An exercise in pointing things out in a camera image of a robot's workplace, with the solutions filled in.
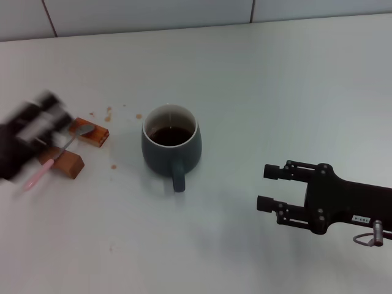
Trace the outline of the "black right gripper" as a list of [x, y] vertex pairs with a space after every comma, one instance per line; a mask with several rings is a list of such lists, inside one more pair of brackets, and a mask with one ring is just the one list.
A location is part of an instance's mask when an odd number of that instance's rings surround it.
[[308, 181], [305, 209], [273, 198], [257, 197], [257, 210], [275, 212], [279, 225], [310, 228], [312, 233], [324, 235], [335, 223], [371, 228], [374, 221], [381, 221], [383, 229], [391, 231], [391, 189], [388, 187], [341, 179], [328, 164], [313, 165], [292, 160], [286, 161], [282, 168], [266, 164], [263, 177]]

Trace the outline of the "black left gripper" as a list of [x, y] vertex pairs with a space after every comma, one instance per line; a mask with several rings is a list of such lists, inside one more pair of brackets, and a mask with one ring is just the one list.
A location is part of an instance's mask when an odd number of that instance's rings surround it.
[[[43, 119], [39, 141], [24, 141], [17, 137], [35, 119]], [[45, 92], [33, 102], [28, 102], [10, 115], [1, 124], [1, 179], [11, 180], [25, 163], [46, 150], [46, 144], [53, 144], [55, 134], [60, 133], [73, 117], [66, 113], [60, 99], [52, 92]]]

